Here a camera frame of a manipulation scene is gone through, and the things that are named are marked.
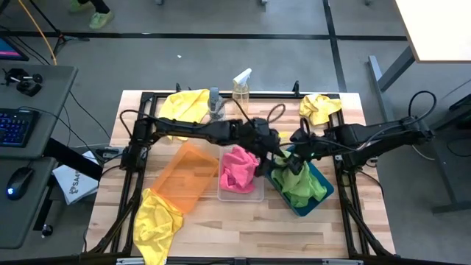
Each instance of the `orange cable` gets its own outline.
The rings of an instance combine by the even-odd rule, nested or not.
[[[23,7],[24,12],[26,12],[28,14],[29,18],[31,18],[32,23],[36,26],[36,29],[38,29],[41,36],[43,36],[43,39],[46,42],[47,47],[49,48],[49,52],[51,52],[51,56],[52,56],[52,60],[54,61],[54,65],[56,66],[57,65],[57,60],[56,60],[56,57],[54,55],[54,52],[52,51],[51,44],[49,44],[49,42],[47,41],[46,36],[44,35],[43,31],[39,27],[38,23],[36,23],[36,20],[32,17],[31,13],[28,11],[28,8],[26,8],[26,6],[23,4],[22,0],[18,0],[18,2]]]

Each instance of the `pink cloth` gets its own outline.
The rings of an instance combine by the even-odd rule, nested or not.
[[[235,146],[233,151],[222,156],[222,175],[219,185],[226,191],[250,193],[255,189],[252,183],[257,158],[242,147]]]

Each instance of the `orange plastic bin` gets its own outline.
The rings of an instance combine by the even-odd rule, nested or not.
[[[218,174],[218,167],[217,159],[186,142],[155,179],[151,190],[182,213],[189,213]]]

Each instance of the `computer mouse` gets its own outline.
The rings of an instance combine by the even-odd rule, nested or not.
[[[16,169],[7,184],[7,197],[11,200],[21,199],[28,189],[29,181],[35,173],[34,169],[22,167]]]

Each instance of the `gray floor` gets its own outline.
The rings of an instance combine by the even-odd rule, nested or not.
[[[326,34],[321,0],[270,0],[266,8],[255,0],[168,0],[157,7],[152,0],[108,1],[116,19],[103,32],[193,32],[193,33],[280,33]],[[375,0],[365,7],[362,0],[331,0],[338,35],[404,35],[402,22],[391,0]],[[46,13],[64,30],[88,31],[90,14],[69,16],[66,1],[40,1]],[[33,30],[18,7],[0,16],[0,24]],[[25,40],[47,54],[40,38]],[[349,92],[361,95],[368,124],[382,122],[372,92],[367,56],[376,55],[383,70],[397,58],[406,42],[339,41],[340,58]],[[338,91],[330,44],[327,40],[169,40],[93,39],[70,43],[60,53],[62,65],[79,68],[73,92],[77,99],[110,133],[121,92],[126,89],[183,87],[231,88],[231,79],[247,67],[256,91],[289,91],[299,80],[302,91]],[[413,64],[387,94],[396,117],[406,114],[411,96],[420,90],[433,91],[441,99],[471,77],[469,65]],[[448,105],[467,93],[471,85],[441,99],[430,122],[444,115]],[[420,113],[431,101],[417,100]],[[107,143],[104,133],[69,99],[72,128],[88,144]],[[57,126],[54,137],[66,141],[68,131]],[[83,145],[75,137],[72,146]],[[427,148],[422,149],[432,155]],[[419,157],[410,147],[396,149],[380,158],[380,180],[397,253],[407,258],[471,261],[471,211],[434,216],[431,207],[447,204],[434,162]],[[52,237],[40,239],[31,233],[23,248],[0,251],[2,259],[70,255],[81,250],[82,233],[91,214],[90,205],[65,207],[54,204]]]

